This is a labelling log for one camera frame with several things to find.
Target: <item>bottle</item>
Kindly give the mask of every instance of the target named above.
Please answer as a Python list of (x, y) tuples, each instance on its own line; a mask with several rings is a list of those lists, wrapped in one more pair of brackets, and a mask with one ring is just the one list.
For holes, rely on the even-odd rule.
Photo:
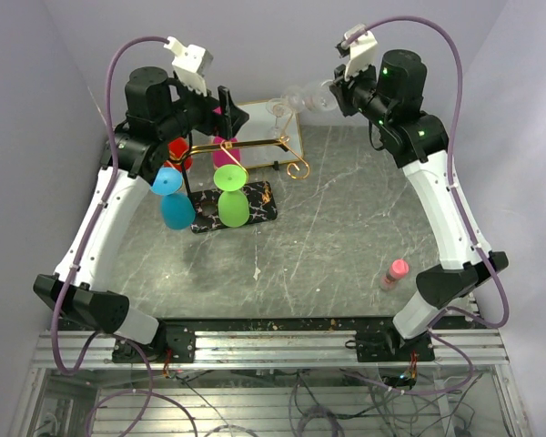
[(393, 290), (399, 280), (409, 273), (409, 264), (404, 259), (397, 259), (390, 265), (389, 269), (380, 278), (380, 289), (384, 291)]

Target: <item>gray marble tabletop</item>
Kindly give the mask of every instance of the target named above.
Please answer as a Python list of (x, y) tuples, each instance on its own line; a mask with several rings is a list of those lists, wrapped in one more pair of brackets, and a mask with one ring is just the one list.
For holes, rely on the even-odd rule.
[[(412, 186), (365, 127), (303, 127), (311, 174), (295, 180), (273, 168), (249, 171), (270, 182), (278, 218), (205, 234), (164, 226), (158, 196), (132, 219), (111, 290), (157, 317), (394, 315), (415, 276), (437, 263), (429, 222)], [(209, 156), (195, 158), (193, 191), (213, 188)], [(410, 274), (379, 289), (389, 264)]]

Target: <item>white wall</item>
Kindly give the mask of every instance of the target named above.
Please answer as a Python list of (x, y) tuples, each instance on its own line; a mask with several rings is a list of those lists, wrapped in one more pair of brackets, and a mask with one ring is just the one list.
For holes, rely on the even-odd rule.
[[(480, 49), (506, 0), (45, 0), (96, 100), (103, 102), (109, 58), (141, 35), (175, 36), (206, 47), (215, 57), (207, 74), (213, 90), (231, 89), (238, 101), (278, 97), (286, 86), (331, 78), (341, 63), (334, 46), (358, 23), (391, 15), (422, 15), (449, 29), (465, 68)], [(416, 50), (430, 69), (426, 110), (438, 114), (453, 91), (453, 63), (443, 40), (419, 25), (385, 25), (376, 35), (383, 49)], [(135, 68), (169, 70), (161, 45), (131, 49), (119, 63), (117, 83)], [(114, 115), (125, 113), (123, 88), (114, 91)], [(302, 120), (315, 121), (305, 116)], [(351, 122), (336, 114), (333, 124)]]
[(103, 123), (40, 0), (0, 0), (0, 437), (51, 311), (37, 273), (85, 212)]
[[(546, 0), (509, 1), (467, 74), (457, 167), (511, 302), (502, 336), (535, 435), (546, 437)], [(500, 317), (489, 285), (479, 302)]]

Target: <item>white board with gold frame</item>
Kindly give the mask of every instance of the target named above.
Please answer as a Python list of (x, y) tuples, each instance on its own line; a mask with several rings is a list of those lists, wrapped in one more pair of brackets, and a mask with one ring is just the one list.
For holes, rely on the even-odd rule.
[[(237, 134), (238, 141), (270, 139), (268, 131), (275, 126), (275, 116), (267, 111), (267, 102), (268, 100), (263, 100), (238, 105), (249, 115), (248, 122), (243, 125)], [(289, 117), (280, 118), (278, 126), (283, 127)], [(297, 114), (289, 122), (286, 133), (289, 135), (288, 146), (303, 158), (303, 145), (301, 143), (301, 132), (299, 130), (299, 118)], [(279, 164), (287, 164), (298, 160), (290, 152), (284, 152), (276, 146), (247, 147), (240, 152), (240, 163), (245, 168), (272, 166), (275, 161)]]

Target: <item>pink bottle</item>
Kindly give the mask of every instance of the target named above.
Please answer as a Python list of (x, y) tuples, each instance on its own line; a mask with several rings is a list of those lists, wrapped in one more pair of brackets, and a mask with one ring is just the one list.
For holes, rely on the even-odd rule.
[(404, 259), (394, 261), (387, 272), (380, 278), (380, 289), (384, 291), (392, 290), (397, 286), (399, 280), (409, 274), (409, 263)]
[[(217, 114), (220, 114), (220, 108), (218, 107), (217, 109), (215, 109), (215, 112)], [(212, 144), (220, 144), (222, 143), (223, 141), (225, 141), (224, 138), (221, 138), (221, 137), (215, 137), (215, 139), (212, 140)], [(237, 139), (236, 138), (232, 138), (230, 140), (232, 143), (236, 143), (237, 142)], [(228, 151), (228, 153), (230, 153), (233, 157), (235, 157), (235, 159), (237, 161), (240, 162), (240, 150), (238, 148), (233, 148), (231, 150)], [(233, 161), (229, 155), (227, 155), (225, 152), (223, 151), (218, 151), (218, 152), (213, 152), (212, 153), (212, 164), (215, 166), (215, 168), (220, 168), (226, 164), (235, 164), (235, 161)]]

